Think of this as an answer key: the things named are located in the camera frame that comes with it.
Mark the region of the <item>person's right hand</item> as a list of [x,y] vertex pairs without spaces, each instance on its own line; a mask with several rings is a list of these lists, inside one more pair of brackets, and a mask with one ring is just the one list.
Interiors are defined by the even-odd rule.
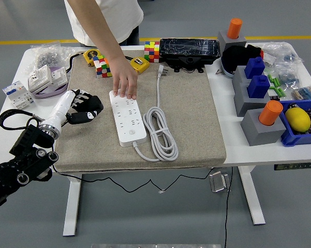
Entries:
[[138,75],[125,56],[119,55],[110,59],[109,65],[113,75],[113,94],[135,100]]

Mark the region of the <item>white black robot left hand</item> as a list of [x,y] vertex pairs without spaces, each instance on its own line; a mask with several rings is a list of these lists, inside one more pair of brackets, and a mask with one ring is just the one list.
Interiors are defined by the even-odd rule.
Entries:
[[50,117],[39,127],[60,132],[64,123],[76,125],[90,122],[102,110],[103,104],[98,96],[80,89],[69,90],[60,97]]

